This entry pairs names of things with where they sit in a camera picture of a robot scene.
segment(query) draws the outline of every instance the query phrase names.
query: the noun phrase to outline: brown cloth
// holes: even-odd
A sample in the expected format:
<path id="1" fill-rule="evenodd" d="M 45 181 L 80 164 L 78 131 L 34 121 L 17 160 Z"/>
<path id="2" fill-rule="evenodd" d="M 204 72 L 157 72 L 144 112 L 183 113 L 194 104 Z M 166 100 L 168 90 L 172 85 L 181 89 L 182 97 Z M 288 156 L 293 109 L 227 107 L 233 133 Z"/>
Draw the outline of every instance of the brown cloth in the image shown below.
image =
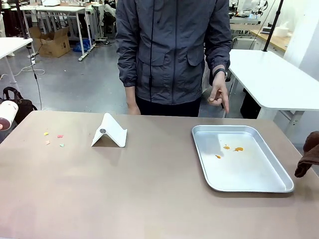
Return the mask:
<path id="1" fill-rule="evenodd" d="M 304 144 L 304 156 L 298 162 L 295 176 L 303 177 L 311 166 L 319 165 L 319 131 L 312 132 Z"/>

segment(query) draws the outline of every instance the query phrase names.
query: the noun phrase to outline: white plastic stand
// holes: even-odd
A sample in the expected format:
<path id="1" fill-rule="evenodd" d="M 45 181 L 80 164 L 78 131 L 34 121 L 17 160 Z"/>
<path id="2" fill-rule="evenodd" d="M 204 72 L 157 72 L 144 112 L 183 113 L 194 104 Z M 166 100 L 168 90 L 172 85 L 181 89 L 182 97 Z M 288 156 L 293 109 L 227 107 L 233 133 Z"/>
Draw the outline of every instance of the white plastic stand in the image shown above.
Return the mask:
<path id="1" fill-rule="evenodd" d="M 125 147 L 126 135 L 128 130 L 122 129 L 117 121 L 109 114 L 105 113 L 101 125 L 95 132 L 91 147 L 102 137 L 107 134 L 119 147 Z"/>

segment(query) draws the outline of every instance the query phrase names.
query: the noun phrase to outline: gray jacket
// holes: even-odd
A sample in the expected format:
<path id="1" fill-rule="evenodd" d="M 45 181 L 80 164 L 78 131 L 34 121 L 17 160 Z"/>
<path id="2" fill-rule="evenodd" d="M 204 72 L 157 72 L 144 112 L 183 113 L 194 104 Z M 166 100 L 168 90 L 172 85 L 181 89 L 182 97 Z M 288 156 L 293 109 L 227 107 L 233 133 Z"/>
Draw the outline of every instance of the gray jacket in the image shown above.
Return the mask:
<path id="1" fill-rule="evenodd" d="M 154 33 L 151 36 L 153 3 Z M 229 0 L 118 0 L 118 67 L 125 87 L 152 102 L 177 105 L 201 96 L 204 42 L 210 69 L 229 67 Z"/>

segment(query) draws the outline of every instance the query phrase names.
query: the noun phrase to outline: silver tray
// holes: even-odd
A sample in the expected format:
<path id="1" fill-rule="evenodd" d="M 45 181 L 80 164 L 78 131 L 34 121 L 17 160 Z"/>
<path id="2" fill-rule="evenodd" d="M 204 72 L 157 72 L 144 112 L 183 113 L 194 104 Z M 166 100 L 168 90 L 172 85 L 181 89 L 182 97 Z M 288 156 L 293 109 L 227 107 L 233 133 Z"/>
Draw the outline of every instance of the silver tray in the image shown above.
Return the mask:
<path id="1" fill-rule="evenodd" d="M 294 190 L 290 176 L 254 128 L 198 125 L 192 134 L 205 179 L 214 190 L 269 193 Z"/>

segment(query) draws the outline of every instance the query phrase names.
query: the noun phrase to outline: zipper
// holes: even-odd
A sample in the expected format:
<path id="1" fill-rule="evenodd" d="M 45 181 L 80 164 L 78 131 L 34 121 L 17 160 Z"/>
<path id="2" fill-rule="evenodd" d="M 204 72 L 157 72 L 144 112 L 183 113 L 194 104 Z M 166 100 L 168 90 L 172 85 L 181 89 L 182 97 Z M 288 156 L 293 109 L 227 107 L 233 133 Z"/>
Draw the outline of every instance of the zipper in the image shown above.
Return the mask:
<path id="1" fill-rule="evenodd" d="M 174 104 L 174 85 L 175 85 L 175 74 L 176 74 L 176 54 L 177 54 L 177 16 L 178 16 L 178 0 L 176 0 L 176 15 L 175 15 L 175 49 L 174 49 L 174 75 L 173 84 L 171 87 L 171 101 Z"/>

